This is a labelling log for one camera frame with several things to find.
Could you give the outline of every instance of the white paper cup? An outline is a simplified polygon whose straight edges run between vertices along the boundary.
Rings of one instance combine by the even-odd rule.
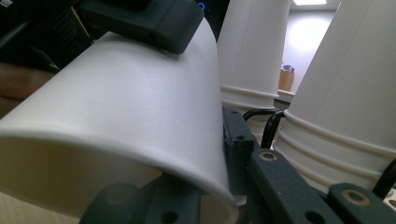
[[[231,0],[218,41],[221,101],[242,113],[274,108],[290,0]],[[261,141],[268,116],[247,124]]]
[[[396,2],[336,12],[286,114],[275,149],[315,187],[371,189],[396,158]]]
[[[0,189],[80,217],[165,171],[209,193],[201,223],[234,223],[216,47],[205,20],[179,56],[105,35],[0,121]]]

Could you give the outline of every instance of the stacked paper cup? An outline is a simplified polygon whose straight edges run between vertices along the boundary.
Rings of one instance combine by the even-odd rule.
[[[285,112],[275,149],[322,191],[371,189],[396,158],[395,12],[395,1],[344,1]]]
[[[231,0],[218,42],[223,105],[274,108],[290,0]],[[249,121],[261,139],[265,119]]]

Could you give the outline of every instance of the machine part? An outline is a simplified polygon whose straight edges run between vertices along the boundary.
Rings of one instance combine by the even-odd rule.
[[[343,223],[280,153],[255,148],[249,171],[276,223]]]
[[[143,8],[82,0],[78,9],[85,20],[108,31],[175,54],[184,52],[204,17],[192,0],[150,0]]]
[[[396,213],[370,190],[351,184],[330,188],[328,204],[345,223],[395,223]]]
[[[247,198],[247,210],[243,223],[238,224],[270,224],[275,223],[274,216],[271,214],[268,205],[263,202],[257,202],[253,197]]]
[[[242,115],[237,110],[223,108],[224,155],[227,162],[230,192],[243,195],[247,192],[247,168],[255,141]]]
[[[77,1],[19,0],[0,7],[0,60],[53,73],[64,68],[92,43],[71,9]]]
[[[142,189],[114,184],[96,196],[79,224],[198,224],[200,192],[170,175],[161,175]]]

